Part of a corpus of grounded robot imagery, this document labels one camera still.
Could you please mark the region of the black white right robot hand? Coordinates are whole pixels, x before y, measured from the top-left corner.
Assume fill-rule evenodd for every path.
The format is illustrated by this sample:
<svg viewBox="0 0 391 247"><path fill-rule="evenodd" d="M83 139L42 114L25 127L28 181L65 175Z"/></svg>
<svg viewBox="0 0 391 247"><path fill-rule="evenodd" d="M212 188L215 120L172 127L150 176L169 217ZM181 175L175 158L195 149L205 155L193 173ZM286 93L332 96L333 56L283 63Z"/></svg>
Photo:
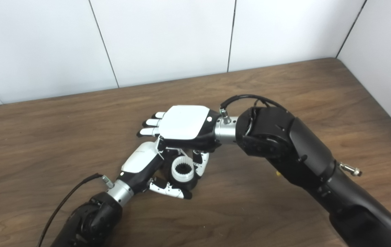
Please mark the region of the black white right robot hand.
<svg viewBox="0 0 391 247"><path fill-rule="evenodd" d="M197 165L205 163L208 154L222 144L233 144L235 124L229 118L224 124L222 113L202 105L175 105L143 122L137 136L155 137L160 152L166 149L183 150L184 155L177 155L164 167L180 158L182 163L192 168L194 162Z"/></svg>

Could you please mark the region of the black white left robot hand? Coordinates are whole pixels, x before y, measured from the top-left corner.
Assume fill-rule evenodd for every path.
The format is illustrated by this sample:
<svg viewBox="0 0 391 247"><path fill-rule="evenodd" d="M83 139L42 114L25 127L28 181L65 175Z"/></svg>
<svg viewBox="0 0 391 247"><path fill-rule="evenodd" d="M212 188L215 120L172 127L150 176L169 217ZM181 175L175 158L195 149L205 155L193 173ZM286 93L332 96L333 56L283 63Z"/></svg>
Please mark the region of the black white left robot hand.
<svg viewBox="0 0 391 247"><path fill-rule="evenodd" d="M173 185L170 180L154 176L164 164L170 164L177 155L184 155L183 150L166 149L160 152L157 147L158 140L142 143L125 161L112 188L106 191L121 207L134 195L146 190L180 199L192 199L191 192Z"/></svg>

